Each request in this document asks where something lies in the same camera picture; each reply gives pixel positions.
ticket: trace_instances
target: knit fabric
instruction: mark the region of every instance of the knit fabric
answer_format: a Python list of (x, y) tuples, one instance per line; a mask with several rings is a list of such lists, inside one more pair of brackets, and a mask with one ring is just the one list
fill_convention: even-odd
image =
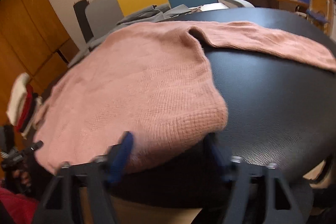
[(107, 37), (53, 88), (37, 113), (37, 161), (55, 173), (134, 134), (127, 172), (162, 164), (222, 130), (227, 109), (199, 43), (260, 51), (336, 71), (321, 44), (249, 22), (139, 23)]

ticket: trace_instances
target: black leather surface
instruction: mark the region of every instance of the black leather surface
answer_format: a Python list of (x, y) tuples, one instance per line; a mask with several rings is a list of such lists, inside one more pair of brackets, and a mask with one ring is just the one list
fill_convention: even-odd
[[(170, 20), (229, 22), (248, 20), (309, 37), (330, 48), (336, 45), (320, 30), (295, 14), (263, 8), (216, 10)], [(214, 82), (227, 102), (227, 127), (217, 134), (247, 162), (279, 164), (297, 183), (336, 147), (336, 78), (332, 72), (256, 52), (204, 46)], [(121, 198), (162, 207), (212, 207), (226, 202), (229, 189), (197, 144), (171, 161), (140, 173), (125, 175), (112, 189)], [(299, 204), (305, 195), (296, 195)], [(305, 210), (311, 208), (311, 200)]]

